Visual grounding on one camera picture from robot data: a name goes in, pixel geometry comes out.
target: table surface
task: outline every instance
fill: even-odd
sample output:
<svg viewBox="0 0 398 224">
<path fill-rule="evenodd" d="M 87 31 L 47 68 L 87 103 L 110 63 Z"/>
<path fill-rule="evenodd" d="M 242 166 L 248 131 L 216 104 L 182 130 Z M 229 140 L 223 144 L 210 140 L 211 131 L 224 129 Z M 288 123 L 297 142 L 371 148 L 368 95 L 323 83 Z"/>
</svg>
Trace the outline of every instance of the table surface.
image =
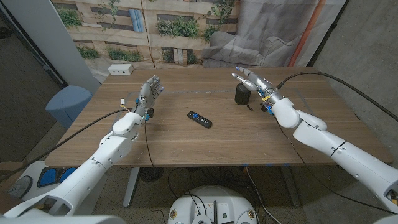
<svg viewBox="0 0 398 224">
<path fill-rule="evenodd" d="M 275 86 L 285 77 L 313 68 L 254 68 Z M 131 107 L 141 85 L 151 76 L 160 77 L 165 91 L 156 99 L 154 117 L 147 124 L 147 139 L 155 166 L 269 166 L 302 165 L 302 161 L 279 130 L 274 117 L 260 110 L 261 99 L 252 93 L 249 105 L 234 102 L 238 82 L 233 68 L 135 70 L 128 76 L 109 76 L 80 113 L 63 138 L 86 124 L 120 109 L 120 98 Z M 381 161 L 392 155 L 345 105 L 321 76 L 302 75 L 289 80 L 280 92 L 294 108 L 324 120 L 328 131 L 357 145 Z M 187 117 L 189 111 L 213 122 L 206 129 Z M 45 163 L 53 167 L 79 166 L 98 148 L 112 124 L 125 112 L 92 125 L 53 151 Z M 326 155 L 294 139 L 294 129 L 284 129 L 307 164 L 334 164 Z M 131 152 L 116 166 L 151 166 L 144 127 Z"/>
</svg>

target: mural wall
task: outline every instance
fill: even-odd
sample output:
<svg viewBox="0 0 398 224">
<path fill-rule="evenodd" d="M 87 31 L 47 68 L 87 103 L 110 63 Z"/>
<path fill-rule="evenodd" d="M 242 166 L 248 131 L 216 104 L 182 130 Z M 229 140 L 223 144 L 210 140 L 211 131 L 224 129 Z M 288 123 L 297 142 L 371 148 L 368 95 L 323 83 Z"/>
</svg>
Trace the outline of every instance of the mural wall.
<svg viewBox="0 0 398 224">
<path fill-rule="evenodd" d="M 112 63 L 131 63 L 134 69 L 287 66 L 293 54 L 295 61 L 301 59 L 299 43 L 308 49 L 302 34 L 311 33 L 314 14 L 322 11 L 317 12 L 319 5 L 327 4 L 326 0 L 52 2 L 100 82 Z M 343 3 L 329 0 L 330 7 L 323 12 L 329 22 Z M 320 42 L 324 34 L 314 35 Z M 313 43 L 310 53 L 319 44 Z"/>
</svg>

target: blue connector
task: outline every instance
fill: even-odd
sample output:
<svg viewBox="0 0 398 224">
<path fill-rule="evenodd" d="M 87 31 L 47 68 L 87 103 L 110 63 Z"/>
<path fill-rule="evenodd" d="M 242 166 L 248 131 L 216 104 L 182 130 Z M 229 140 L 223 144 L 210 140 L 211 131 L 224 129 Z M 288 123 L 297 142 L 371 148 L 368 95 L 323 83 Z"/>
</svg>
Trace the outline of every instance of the blue connector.
<svg viewBox="0 0 398 224">
<path fill-rule="evenodd" d="M 268 106 L 267 106 L 268 113 L 269 113 L 270 115 L 274 115 L 274 113 L 272 112 L 271 108 L 272 108 L 271 105 L 268 105 Z"/>
<path fill-rule="evenodd" d="M 261 96 L 264 96 L 264 92 L 262 89 L 259 90 L 259 93 L 261 93 Z"/>
</svg>

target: robotic arm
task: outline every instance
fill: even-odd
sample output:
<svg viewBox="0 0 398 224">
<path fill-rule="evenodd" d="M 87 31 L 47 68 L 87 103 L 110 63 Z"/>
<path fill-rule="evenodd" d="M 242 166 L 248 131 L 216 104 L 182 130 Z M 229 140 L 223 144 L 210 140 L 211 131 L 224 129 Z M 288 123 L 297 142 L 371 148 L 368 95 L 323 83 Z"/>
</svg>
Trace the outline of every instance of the robotic arm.
<svg viewBox="0 0 398 224">
<path fill-rule="evenodd" d="M 138 128 L 151 116 L 151 108 L 163 89 L 158 77 L 148 79 L 141 87 L 136 107 L 113 125 L 113 130 L 86 162 L 55 189 L 17 205 L 4 216 L 73 215 L 104 173 L 130 152 L 138 138 Z"/>
<path fill-rule="evenodd" d="M 293 133 L 295 139 L 331 157 L 371 190 L 390 211 L 398 213 L 398 206 L 392 201 L 392 197 L 398 192 L 397 169 L 326 131 L 327 125 L 321 119 L 294 109 L 294 104 L 284 98 L 265 78 L 245 68 L 236 69 L 243 72 L 248 79 L 234 73 L 232 76 L 241 81 L 248 90 L 258 92 L 263 100 L 263 107 L 272 110 L 281 126 L 297 128 Z"/>
</svg>

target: gray fabric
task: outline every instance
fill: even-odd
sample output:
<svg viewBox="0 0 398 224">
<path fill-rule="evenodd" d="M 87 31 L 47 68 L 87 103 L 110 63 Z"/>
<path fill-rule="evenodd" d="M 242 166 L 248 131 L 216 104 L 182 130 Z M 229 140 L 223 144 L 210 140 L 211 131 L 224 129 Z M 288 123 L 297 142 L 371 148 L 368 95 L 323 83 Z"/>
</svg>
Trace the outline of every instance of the gray fabric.
<svg viewBox="0 0 398 224">
<path fill-rule="evenodd" d="M 242 0 L 236 35 L 215 32 L 202 52 L 204 67 L 287 66 L 317 3 Z"/>
</svg>

